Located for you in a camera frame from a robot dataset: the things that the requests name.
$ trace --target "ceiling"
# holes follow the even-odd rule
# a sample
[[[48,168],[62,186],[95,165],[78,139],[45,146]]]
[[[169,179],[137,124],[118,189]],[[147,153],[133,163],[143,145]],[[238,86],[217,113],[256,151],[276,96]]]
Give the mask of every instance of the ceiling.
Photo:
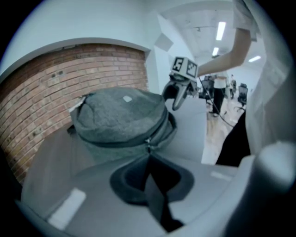
[[[224,54],[231,50],[235,29],[233,25],[233,12],[226,10],[202,10],[190,12],[170,18],[181,32],[188,47],[196,58],[211,56],[214,47],[219,48],[218,54]],[[226,22],[226,28],[221,41],[216,40],[219,21]],[[250,58],[261,56],[261,59],[248,62]],[[262,69],[266,59],[263,40],[257,35],[257,42],[252,42],[244,66],[253,69]]]

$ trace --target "brick wall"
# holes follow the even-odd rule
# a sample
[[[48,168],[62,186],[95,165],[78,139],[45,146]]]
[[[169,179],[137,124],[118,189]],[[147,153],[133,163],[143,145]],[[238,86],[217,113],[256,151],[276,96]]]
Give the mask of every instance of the brick wall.
[[[0,84],[0,145],[23,182],[46,136],[71,121],[78,97],[107,87],[147,89],[144,53],[86,44],[29,61]]]

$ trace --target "ceiling light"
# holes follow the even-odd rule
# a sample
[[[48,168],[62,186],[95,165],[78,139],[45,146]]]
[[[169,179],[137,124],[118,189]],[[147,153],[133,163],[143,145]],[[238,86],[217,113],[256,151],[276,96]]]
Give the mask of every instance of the ceiling light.
[[[261,57],[260,56],[256,56],[256,57],[254,57],[254,58],[251,58],[250,60],[249,60],[249,62],[254,62],[254,61],[256,61],[256,60],[258,60],[258,59],[260,59]]]
[[[226,26],[226,22],[223,22],[223,21],[219,22],[216,40],[222,40],[225,26]]]
[[[218,53],[218,50],[219,50],[219,48],[214,48],[214,50],[213,50],[213,56],[216,56],[217,55],[217,53]]]

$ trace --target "gray felt bag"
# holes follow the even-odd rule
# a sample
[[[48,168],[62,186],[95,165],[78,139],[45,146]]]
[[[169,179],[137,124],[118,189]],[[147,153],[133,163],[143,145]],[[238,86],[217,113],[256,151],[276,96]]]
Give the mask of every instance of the gray felt bag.
[[[161,95],[126,87],[85,95],[71,118],[72,129],[99,163],[159,150],[177,131]]]

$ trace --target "person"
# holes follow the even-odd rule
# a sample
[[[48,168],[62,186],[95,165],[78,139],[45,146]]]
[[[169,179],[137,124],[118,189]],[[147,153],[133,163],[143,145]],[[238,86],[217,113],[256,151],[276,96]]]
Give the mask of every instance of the person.
[[[230,96],[231,96],[231,99],[233,99],[234,97],[234,94],[236,92],[236,81],[233,77],[233,74],[231,75],[231,82],[230,82],[230,86],[229,86],[229,89],[230,89]]]
[[[225,71],[243,64],[251,42],[262,36],[266,62],[248,99],[246,112],[226,137],[216,164],[239,166],[276,141],[296,142],[296,84],[293,57],[283,36],[253,0],[233,0],[235,39],[232,50],[199,67],[198,75]]]
[[[214,76],[214,105],[210,113],[214,117],[218,117],[221,111],[222,103],[225,95],[225,88],[227,86],[227,73],[225,71],[219,72]]]

